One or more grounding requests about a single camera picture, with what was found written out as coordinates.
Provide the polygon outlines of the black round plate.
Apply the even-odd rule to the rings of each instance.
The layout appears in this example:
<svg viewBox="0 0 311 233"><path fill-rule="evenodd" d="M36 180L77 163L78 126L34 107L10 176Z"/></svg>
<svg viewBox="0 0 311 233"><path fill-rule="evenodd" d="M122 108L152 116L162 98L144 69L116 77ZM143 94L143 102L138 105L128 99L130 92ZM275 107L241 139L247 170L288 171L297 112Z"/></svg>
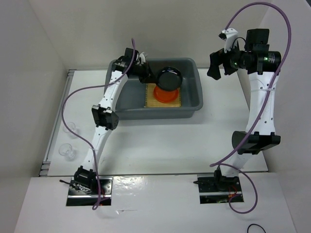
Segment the black round plate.
<svg viewBox="0 0 311 233"><path fill-rule="evenodd" d="M182 85L181 72L174 67L164 67L158 72L156 85L164 91L177 90Z"/></svg>

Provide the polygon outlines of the square bamboo mat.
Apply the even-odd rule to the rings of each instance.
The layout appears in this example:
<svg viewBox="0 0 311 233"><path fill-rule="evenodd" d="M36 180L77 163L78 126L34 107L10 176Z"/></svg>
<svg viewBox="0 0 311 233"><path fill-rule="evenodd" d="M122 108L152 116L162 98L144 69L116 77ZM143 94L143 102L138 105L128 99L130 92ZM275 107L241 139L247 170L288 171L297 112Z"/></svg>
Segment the square bamboo mat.
<svg viewBox="0 0 311 233"><path fill-rule="evenodd" d="M156 87L156 84L149 83L146 86L146 95L145 95L145 107L147 108L175 108L181 107L181 90L179 90L179 95L175 101L169 103L161 103L154 98L153 90Z"/></svg>

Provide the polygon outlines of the orange plastic plate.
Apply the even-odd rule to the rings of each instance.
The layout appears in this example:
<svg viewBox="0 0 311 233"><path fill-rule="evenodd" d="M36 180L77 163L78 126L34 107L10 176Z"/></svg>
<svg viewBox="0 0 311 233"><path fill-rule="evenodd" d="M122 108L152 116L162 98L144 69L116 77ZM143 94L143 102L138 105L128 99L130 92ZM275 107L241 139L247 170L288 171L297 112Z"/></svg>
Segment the orange plastic plate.
<svg viewBox="0 0 311 233"><path fill-rule="evenodd" d="M179 95L179 90L165 91L156 86L153 90L154 98L161 103L169 103L175 101Z"/></svg>

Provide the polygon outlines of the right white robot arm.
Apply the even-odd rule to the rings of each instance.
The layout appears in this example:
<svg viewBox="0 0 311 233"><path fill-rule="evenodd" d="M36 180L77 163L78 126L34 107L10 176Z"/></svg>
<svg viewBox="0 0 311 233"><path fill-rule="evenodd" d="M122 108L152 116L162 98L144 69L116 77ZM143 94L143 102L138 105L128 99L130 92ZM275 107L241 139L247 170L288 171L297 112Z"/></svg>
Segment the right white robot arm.
<svg viewBox="0 0 311 233"><path fill-rule="evenodd" d="M209 77L221 78L219 66L225 75L240 69L246 70L250 82L249 118L244 131L234 131L231 142L233 153L223 161L228 166L217 165L213 185L219 191L229 190L238 182L239 170L263 150L280 144L281 137L274 126L274 100L281 63L281 53L269 49L268 29L250 29L244 39L244 49L238 44L238 32L225 29L219 34L224 48L210 54Z"/></svg>

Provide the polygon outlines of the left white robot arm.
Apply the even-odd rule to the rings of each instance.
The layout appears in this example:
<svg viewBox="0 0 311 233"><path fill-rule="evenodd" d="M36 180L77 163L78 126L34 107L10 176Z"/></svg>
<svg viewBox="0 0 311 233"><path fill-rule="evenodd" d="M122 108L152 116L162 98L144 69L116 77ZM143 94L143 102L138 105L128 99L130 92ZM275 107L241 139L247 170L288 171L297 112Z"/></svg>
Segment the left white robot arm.
<svg viewBox="0 0 311 233"><path fill-rule="evenodd" d="M74 182L86 194L101 192L98 178L98 160L106 141L119 123L116 114L117 100L130 75L138 76L141 83L154 83L156 78L146 61L145 53L127 48L123 56L115 60L108 73L109 81L104 85L104 96L91 108L95 122L95 133L87 155L74 174Z"/></svg>

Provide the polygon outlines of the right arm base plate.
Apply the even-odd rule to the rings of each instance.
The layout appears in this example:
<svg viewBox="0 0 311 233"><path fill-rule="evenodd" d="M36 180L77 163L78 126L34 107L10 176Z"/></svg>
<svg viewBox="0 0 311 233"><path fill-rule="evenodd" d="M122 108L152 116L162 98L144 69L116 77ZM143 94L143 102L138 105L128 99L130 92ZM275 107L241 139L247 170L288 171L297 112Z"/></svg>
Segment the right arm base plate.
<svg viewBox="0 0 311 233"><path fill-rule="evenodd" d="M244 202L239 178L228 183L218 183L212 174L199 174L193 182L198 186L201 204L217 204L231 202Z"/></svg>

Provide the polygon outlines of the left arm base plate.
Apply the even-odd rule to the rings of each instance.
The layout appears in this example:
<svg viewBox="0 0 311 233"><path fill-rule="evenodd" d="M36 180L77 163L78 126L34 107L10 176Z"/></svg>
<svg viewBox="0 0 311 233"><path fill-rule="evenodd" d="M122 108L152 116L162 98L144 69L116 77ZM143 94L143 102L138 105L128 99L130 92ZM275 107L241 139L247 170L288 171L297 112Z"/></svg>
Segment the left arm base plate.
<svg viewBox="0 0 311 233"><path fill-rule="evenodd" d="M66 206L93 206L98 200L97 182L95 188L90 189L78 184L74 181L73 177L70 181L59 180L60 183L68 186L68 195ZM100 177L101 196L100 206L110 206L112 200L112 177Z"/></svg>

